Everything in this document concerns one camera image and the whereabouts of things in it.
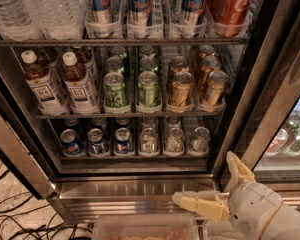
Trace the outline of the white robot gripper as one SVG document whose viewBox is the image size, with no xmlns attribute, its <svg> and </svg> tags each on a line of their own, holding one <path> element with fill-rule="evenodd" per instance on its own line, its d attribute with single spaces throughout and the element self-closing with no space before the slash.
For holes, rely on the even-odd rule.
<svg viewBox="0 0 300 240">
<path fill-rule="evenodd" d="M 175 192 L 172 201 L 182 209 L 209 220 L 228 221 L 241 233 L 261 233 L 267 222 L 282 206 L 279 194 L 256 183 L 254 173 L 232 151 L 227 152 L 230 180 L 228 204 L 214 190 Z"/>
</svg>

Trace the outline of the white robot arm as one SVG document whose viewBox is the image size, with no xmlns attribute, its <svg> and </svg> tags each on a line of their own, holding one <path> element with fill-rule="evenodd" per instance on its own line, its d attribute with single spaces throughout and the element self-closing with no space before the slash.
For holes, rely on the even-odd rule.
<svg viewBox="0 0 300 240">
<path fill-rule="evenodd" d="M 235 153 L 227 153 L 227 163 L 231 174 L 227 201 L 213 190 L 175 192 L 172 201 L 209 220 L 229 221 L 248 240 L 300 240 L 300 212 L 258 183 Z"/>
</svg>

